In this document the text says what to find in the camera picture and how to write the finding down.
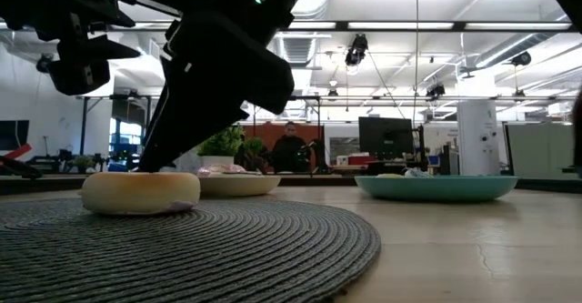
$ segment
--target beige bowl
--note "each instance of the beige bowl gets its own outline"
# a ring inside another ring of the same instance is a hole
[[[275,189],[281,177],[201,177],[200,189],[204,196],[247,197],[264,195]]]

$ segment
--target black screen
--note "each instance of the black screen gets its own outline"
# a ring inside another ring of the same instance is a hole
[[[360,117],[360,151],[378,159],[414,154],[412,121],[403,118]]]
[[[0,150],[11,151],[26,144],[28,127],[28,120],[0,121]]]

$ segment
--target man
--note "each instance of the man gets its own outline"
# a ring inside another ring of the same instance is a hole
[[[578,176],[582,178],[582,90],[574,104],[572,118],[574,121],[574,167]]]
[[[273,169],[278,172],[306,172],[306,168],[299,163],[297,153],[305,146],[305,140],[296,135],[293,122],[285,125],[285,134],[277,139],[273,147]]]

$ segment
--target teal plate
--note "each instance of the teal plate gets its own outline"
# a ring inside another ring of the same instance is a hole
[[[376,198],[447,203],[491,201],[509,193],[517,180],[501,176],[356,177],[357,185]]]

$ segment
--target round woven placemat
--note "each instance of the round woven placemat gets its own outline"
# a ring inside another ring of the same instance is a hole
[[[205,200],[161,217],[103,217],[78,199],[0,204],[0,301],[312,302],[380,251],[343,209]]]

